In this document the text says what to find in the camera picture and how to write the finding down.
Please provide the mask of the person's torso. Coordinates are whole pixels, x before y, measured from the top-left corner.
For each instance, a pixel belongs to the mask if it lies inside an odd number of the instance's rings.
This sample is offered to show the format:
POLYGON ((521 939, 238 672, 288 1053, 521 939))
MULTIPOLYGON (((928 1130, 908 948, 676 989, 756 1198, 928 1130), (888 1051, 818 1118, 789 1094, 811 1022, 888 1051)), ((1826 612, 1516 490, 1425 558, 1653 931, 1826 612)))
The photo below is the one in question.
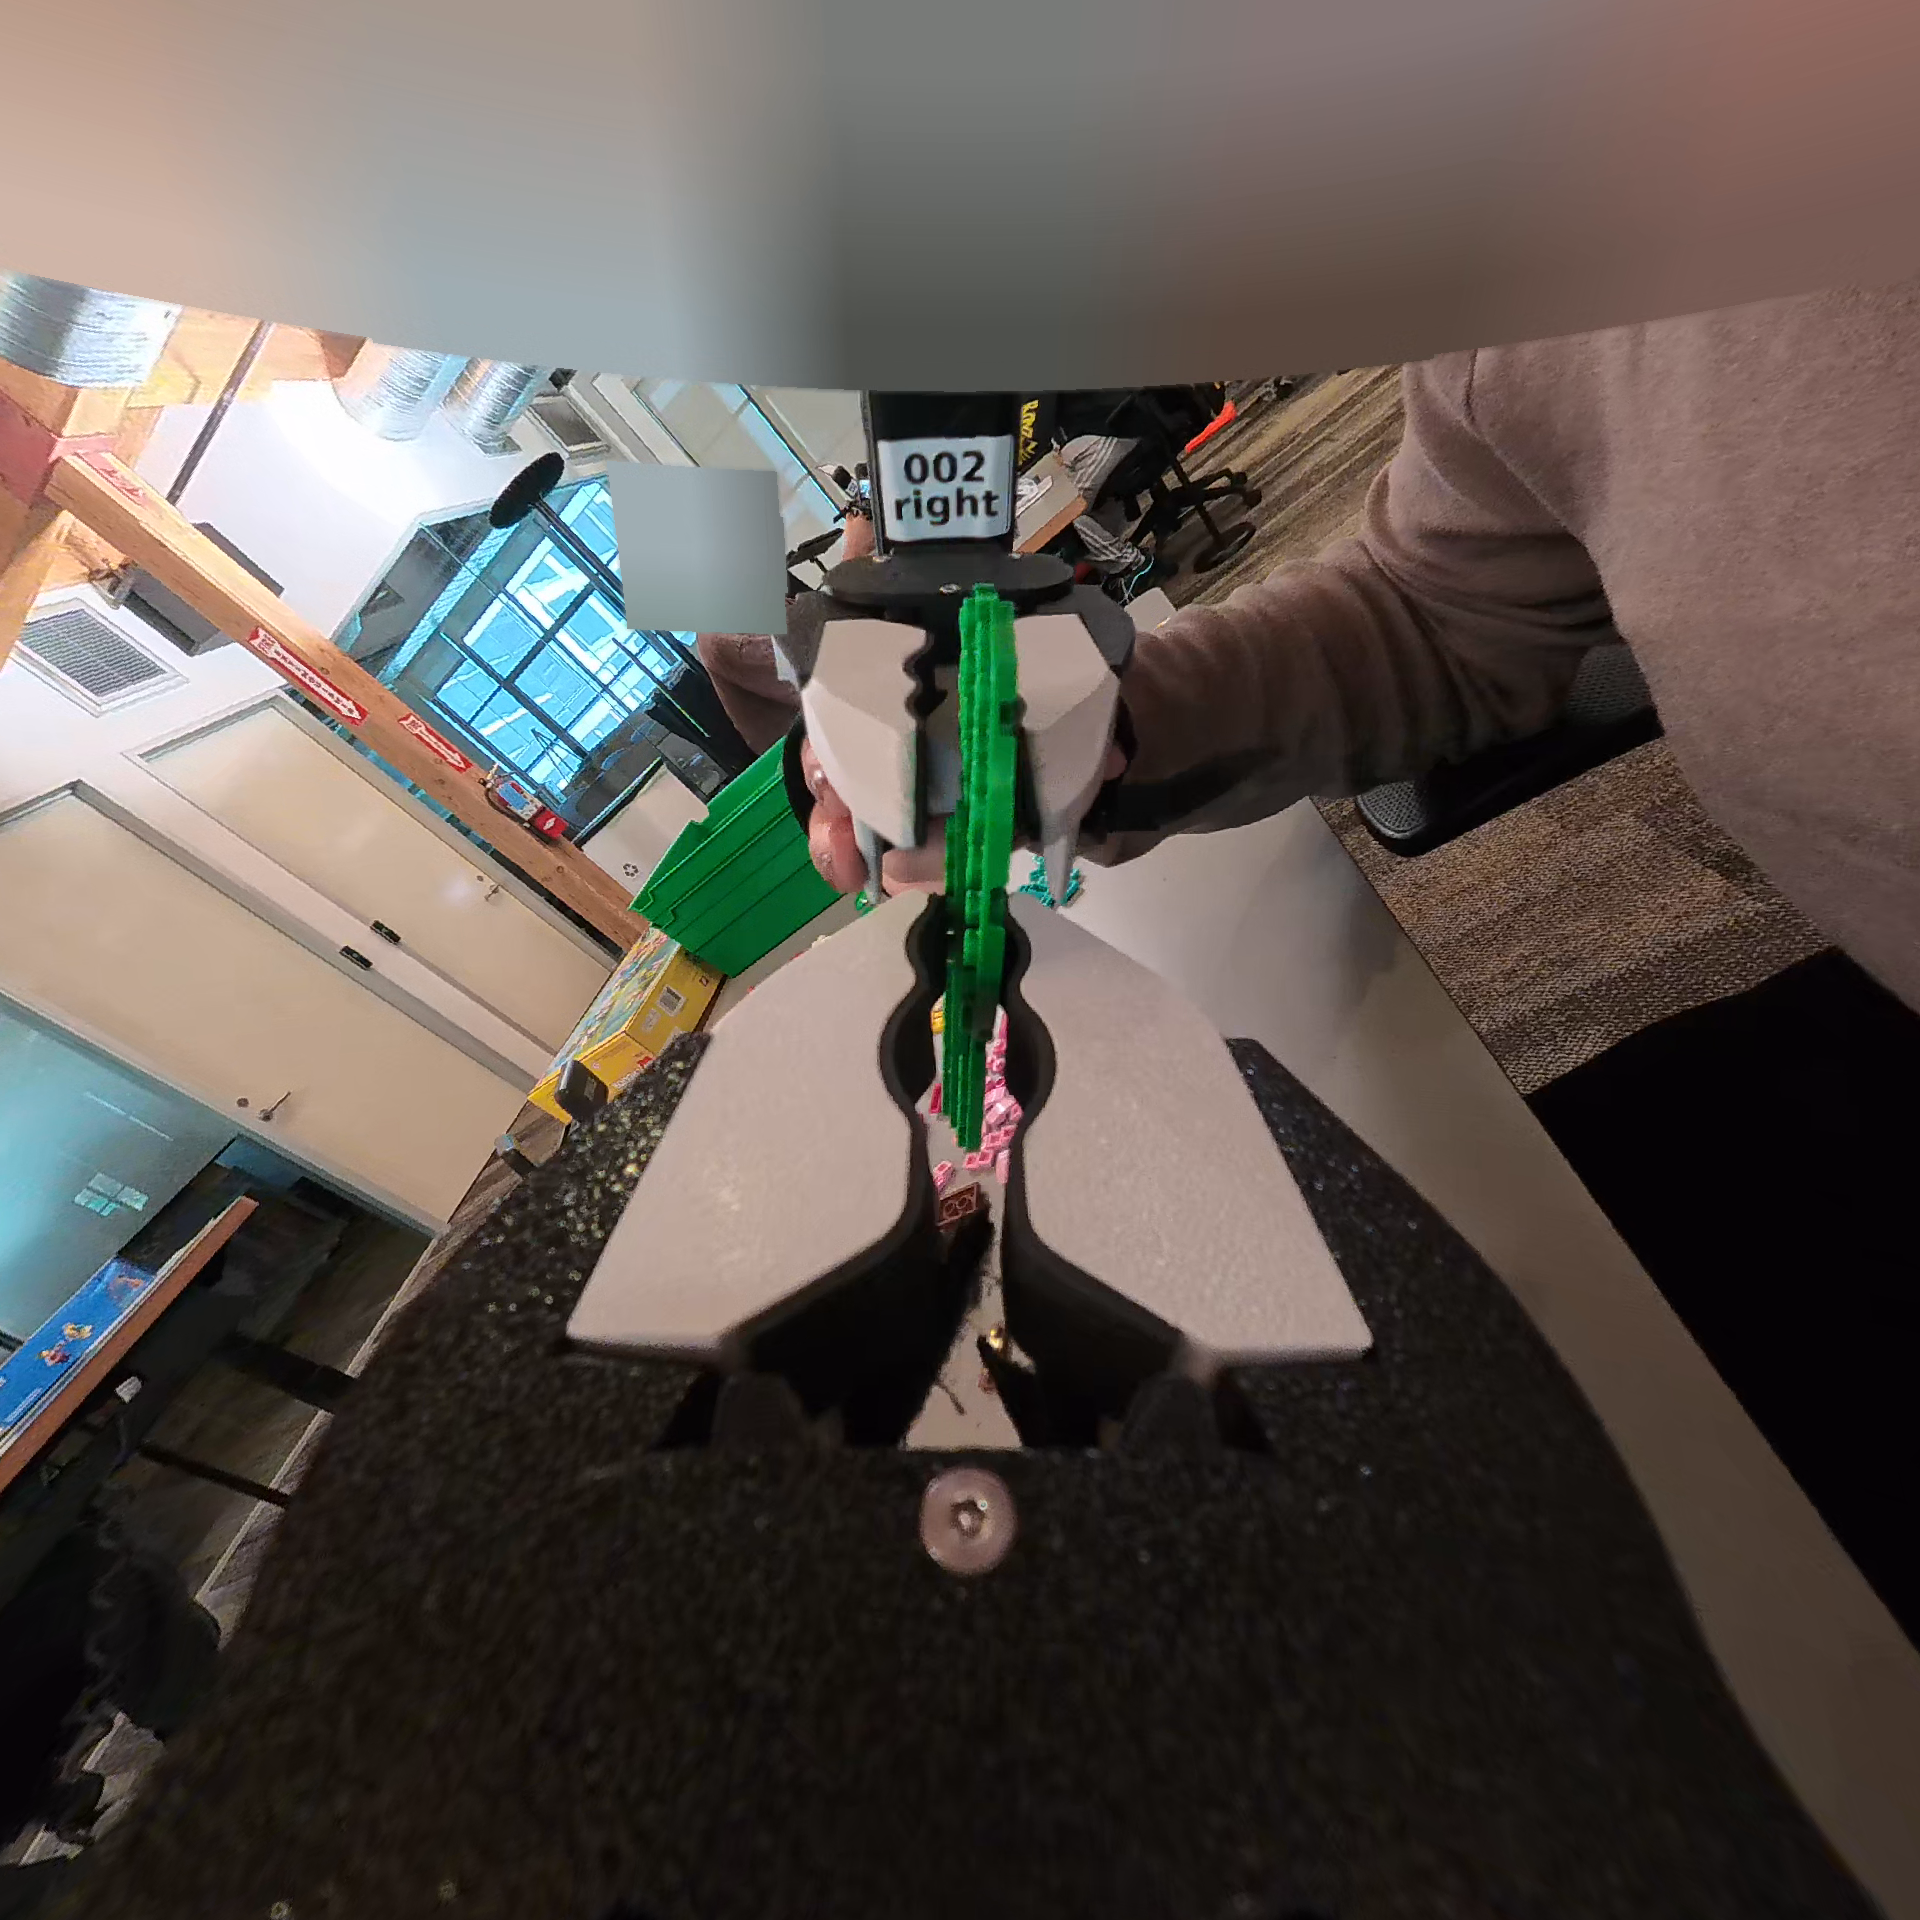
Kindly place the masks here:
POLYGON ((1539 731, 1619 639, 1715 822, 1916 1002, 1916 403, 1916 279, 1405 366, 1365 542, 1446 688, 1363 779, 1539 731))

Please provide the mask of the large silver air duct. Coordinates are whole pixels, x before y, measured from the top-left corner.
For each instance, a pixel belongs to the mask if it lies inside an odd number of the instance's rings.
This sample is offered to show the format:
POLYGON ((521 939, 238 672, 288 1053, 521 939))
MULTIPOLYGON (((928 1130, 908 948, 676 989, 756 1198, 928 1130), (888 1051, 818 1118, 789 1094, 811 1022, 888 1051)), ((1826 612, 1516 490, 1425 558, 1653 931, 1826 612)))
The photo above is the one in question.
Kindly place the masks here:
POLYGON ((3 362, 67 388, 138 391, 181 316, 179 303, 8 271, 3 362))

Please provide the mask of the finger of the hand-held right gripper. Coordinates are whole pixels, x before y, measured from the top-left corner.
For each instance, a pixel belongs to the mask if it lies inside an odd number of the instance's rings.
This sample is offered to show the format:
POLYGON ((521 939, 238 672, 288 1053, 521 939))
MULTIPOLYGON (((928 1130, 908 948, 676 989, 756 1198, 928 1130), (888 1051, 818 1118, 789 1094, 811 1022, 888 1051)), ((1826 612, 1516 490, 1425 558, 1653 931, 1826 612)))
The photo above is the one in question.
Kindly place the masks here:
POLYGON ((923 631, 898 619, 827 619, 802 688, 802 740, 854 815, 870 880, 880 877, 884 850, 928 839, 915 707, 915 661, 925 642, 923 631))
POLYGON ((1083 821, 1110 778, 1121 683, 1073 612, 1016 619, 1016 677, 1019 818, 1062 903, 1083 821))

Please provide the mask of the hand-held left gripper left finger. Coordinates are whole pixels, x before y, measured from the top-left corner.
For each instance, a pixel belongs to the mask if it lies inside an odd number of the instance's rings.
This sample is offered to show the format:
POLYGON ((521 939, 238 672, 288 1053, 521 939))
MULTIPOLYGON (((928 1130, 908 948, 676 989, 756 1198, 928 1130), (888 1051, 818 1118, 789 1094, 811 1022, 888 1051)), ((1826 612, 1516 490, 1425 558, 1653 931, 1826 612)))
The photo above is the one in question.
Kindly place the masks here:
POLYGON ((925 912, 870 912, 713 1031, 566 1320, 590 1352, 732 1359, 928 1211, 925 912))

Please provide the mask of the slim silver air duct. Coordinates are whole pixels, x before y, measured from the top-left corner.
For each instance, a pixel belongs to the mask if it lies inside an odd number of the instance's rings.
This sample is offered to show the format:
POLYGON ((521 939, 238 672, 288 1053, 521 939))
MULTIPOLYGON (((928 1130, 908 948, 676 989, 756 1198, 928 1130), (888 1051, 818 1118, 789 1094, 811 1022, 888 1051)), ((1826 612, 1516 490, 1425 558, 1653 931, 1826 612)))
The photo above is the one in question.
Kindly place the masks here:
POLYGON ((345 415, 382 440, 414 440, 442 410, 469 356, 365 341, 331 380, 345 415))
POLYGON ((533 399, 550 391, 553 374, 547 366, 473 356, 453 378, 440 411, 461 439, 499 454, 533 399))

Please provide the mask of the green bin stack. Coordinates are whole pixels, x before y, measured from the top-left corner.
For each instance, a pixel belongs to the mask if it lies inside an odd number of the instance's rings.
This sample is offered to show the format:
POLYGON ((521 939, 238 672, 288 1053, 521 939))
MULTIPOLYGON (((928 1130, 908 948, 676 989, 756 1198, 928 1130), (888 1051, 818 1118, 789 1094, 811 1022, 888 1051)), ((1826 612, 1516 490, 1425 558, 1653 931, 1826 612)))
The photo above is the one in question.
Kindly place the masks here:
POLYGON ((846 900, 817 870, 786 779, 785 743, 729 781, 678 831, 632 900, 721 975, 744 975, 773 948, 846 900))

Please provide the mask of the heap of pink bricks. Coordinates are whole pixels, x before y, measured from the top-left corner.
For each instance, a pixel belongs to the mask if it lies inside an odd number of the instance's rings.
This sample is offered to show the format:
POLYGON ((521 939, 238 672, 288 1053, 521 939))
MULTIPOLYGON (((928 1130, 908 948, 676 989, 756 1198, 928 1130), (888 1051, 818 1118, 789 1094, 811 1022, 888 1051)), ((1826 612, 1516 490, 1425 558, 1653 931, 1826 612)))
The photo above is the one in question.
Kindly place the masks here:
POLYGON ((945 1091, 934 1088, 923 1111, 934 1190, 949 1192, 980 1182, 1003 1184, 1025 1118, 1019 1100, 1008 1086, 989 1083, 982 1094, 979 1143, 973 1144, 964 1144, 950 1130, 941 1100, 945 1091))

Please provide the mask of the person's right forearm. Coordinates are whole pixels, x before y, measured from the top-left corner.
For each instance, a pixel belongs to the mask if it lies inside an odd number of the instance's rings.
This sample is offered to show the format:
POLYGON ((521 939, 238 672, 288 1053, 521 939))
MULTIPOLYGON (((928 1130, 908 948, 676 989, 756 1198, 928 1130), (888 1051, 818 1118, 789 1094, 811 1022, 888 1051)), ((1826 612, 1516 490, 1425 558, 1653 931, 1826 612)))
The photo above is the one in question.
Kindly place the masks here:
POLYGON ((1358 534, 1139 642, 1081 831, 1092 862, 1545 730, 1587 654, 1621 638, 1578 519, 1605 479, 1635 336, 1409 366, 1401 444, 1358 534))

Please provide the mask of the white wall vent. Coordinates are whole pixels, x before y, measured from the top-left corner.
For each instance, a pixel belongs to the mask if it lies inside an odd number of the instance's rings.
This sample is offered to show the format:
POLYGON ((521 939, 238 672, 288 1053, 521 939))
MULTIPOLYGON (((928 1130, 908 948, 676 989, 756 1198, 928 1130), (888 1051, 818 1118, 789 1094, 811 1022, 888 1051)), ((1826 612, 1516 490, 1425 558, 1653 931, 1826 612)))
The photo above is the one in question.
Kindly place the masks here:
POLYGON ((186 672, 153 644, 83 599, 30 614, 11 658, 94 717, 123 714, 188 686, 186 672))

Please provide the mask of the green lego plate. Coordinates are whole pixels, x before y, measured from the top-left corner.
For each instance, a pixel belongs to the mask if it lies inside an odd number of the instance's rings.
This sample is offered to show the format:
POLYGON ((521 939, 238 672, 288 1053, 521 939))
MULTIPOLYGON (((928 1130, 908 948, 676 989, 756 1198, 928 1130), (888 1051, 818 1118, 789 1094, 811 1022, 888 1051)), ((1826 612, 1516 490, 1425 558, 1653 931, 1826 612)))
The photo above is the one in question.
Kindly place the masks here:
POLYGON ((957 614, 961 788, 945 835, 947 1123, 968 1155, 980 1149, 987 1055, 1006 972, 1006 877, 1017 839, 1022 703, 1017 612, 976 584, 957 614))

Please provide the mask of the person's leg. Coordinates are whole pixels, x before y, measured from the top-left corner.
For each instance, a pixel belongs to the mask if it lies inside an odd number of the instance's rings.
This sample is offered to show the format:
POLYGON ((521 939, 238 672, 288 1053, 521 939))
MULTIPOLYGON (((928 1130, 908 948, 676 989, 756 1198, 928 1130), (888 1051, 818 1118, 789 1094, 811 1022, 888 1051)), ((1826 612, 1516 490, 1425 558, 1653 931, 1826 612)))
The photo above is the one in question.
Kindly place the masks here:
POLYGON ((1916 1013, 1822 951, 1526 1103, 1916 1642, 1916 1013))

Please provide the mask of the wooden side table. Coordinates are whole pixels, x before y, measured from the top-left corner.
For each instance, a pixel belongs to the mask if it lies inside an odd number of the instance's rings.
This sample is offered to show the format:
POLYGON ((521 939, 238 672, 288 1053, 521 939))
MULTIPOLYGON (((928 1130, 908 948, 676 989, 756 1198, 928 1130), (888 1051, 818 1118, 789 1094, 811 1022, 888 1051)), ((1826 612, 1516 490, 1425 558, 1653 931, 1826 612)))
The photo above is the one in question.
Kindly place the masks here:
POLYGON ((128 1373, 136 1346, 186 1296, 256 1211, 238 1195, 160 1266, 123 1258, 105 1262, 3 1365, 3 1491, 17 1485, 41 1453, 102 1390, 128 1373))

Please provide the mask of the yellow lego box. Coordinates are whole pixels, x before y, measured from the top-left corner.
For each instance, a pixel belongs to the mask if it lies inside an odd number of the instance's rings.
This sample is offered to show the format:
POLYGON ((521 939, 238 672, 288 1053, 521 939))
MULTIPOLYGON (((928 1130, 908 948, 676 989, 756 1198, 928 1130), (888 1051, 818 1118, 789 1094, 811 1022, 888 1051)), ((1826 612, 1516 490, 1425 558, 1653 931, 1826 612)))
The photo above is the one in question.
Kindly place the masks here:
POLYGON ((569 1119, 564 1091, 584 1075, 608 1098, 622 1094, 676 1038, 701 1028, 725 981, 662 927, 642 932, 534 1083, 530 1101, 569 1119))

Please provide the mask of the wooden beam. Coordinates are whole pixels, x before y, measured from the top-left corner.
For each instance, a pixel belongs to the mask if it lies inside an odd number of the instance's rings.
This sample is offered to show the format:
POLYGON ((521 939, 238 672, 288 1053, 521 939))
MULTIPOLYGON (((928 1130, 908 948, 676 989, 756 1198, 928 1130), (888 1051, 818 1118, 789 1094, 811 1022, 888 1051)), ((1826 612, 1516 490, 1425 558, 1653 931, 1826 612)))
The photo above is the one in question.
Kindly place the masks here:
POLYGON ((45 590, 65 536, 150 572, 334 719, 362 735, 396 778, 421 788, 506 864, 614 946, 642 932, 634 895, 580 848, 518 822, 490 798, 486 774, 398 693, 251 579, 115 453, 131 391, 74 388, 3 366, 3 654, 11 655, 45 590))

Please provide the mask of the blue lego box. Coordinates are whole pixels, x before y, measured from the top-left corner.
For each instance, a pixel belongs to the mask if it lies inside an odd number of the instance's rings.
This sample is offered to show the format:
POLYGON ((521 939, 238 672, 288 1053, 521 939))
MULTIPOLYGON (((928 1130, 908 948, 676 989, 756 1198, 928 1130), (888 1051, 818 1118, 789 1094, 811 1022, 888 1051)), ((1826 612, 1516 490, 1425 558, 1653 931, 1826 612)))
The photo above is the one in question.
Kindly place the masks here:
POLYGON ((153 1291, 157 1275, 115 1258, 62 1302, 3 1365, 3 1438, 25 1427, 60 1382, 153 1291))

